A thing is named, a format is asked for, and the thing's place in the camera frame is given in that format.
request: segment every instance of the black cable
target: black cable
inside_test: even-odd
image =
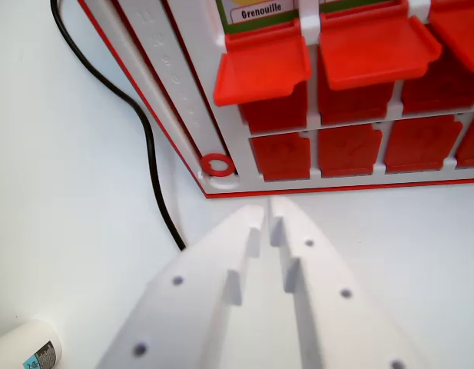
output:
[[[185,243],[182,240],[182,237],[179,235],[177,228],[172,221],[170,214],[168,214],[167,205],[163,199],[163,194],[161,193],[161,186],[160,181],[158,178],[158,170],[157,170],[157,160],[156,155],[154,153],[154,139],[153,139],[153,131],[151,130],[150,122],[148,121],[148,117],[144,113],[141,106],[133,100],[129,95],[123,92],[119,87],[114,85],[109,79],[107,79],[102,73],[100,73],[91,63],[86,59],[83,53],[80,51],[78,46],[75,44],[71,36],[69,35],[66,27],[62,21],[61,14],[59,13],[59,0],[51,0],[51,10],[52,15],[54,16],[55,24],[58,25],[59,31],[62,34],[62,37],[74,52],[74,54],[78,57],[80,62],[85,66],[85,68],[96,77],[102,84],[105,85],[109,90],[114,92],[119,98],[127,102],[136,112],[141,121],[144,129],[144,136],[146,137],[146,149],[148,151],[148,166],[150,168],[150,177],[151,177],[151,185],[153,186],[154,198],[157,201],[158,209],[160,210],[161,216],[167,225],[168,230],[170,231],[172,237],[174,238],[175,243],[177,244],[178,248],[183,251],[185,249]]]

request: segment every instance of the red ring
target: red ring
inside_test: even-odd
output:
[[[224,171],[217,171],[211,167],[211,162],[213,160],[219,160],[228,165]],[[235,164],[233,161],[223,154],[211,153],[203,156],[201,158],[201,168],[203,171],[213,177],[227,177],[235,172]]]

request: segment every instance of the white bottle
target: white bottle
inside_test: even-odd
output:
[[[0,369],[52,369],[61,355],[58,335],[43,321],[29,321],[0,337]]]

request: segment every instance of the bottle label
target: bottle label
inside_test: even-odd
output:
[[[24,369],[52,369],[55,365],[55,349],[52,342],[48,342],[35,354],[33,354],[25,363]]]

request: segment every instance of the white surface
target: white surface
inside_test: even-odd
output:
[[[427,367],[296,204],[272,198],[270,213],[271,245],[280,249],[283,286],[293,294],[303,369]]]
[[[242,305],[249,258],[257,258],[261,206],[242,207],[148,285],[98,369],[215,369],[230,307]],[[139,344],[141,357],[133,355]]]
[[[79,5],[64,13],[93,64],[133,92]],[[175,188],[171,153],[158,156]],[[176,254],[135,113],[73,56],[48,2],[0,1],[0,336],[42,319],[63,343],[58,369],[93,368]]]
[[[133,91],[76,2],[63,2],[81,49]],[[165,197],[190,243],[243,204],[264,204],[205,200],[159,134]],[[291,198],[432,367],[474,369],[474,184]],[[41,317],[63,343],[60,369],[93,368],[175,255],[134,113],[76,61],[47,2],[0,0],[0,335]],[[261,272],[279,275],[251,264],[249,294],[268,291],[252,284]],[[245,344],[286,348],[275,323],[242,326]],[[263,341],[268,330],[275,345]]]

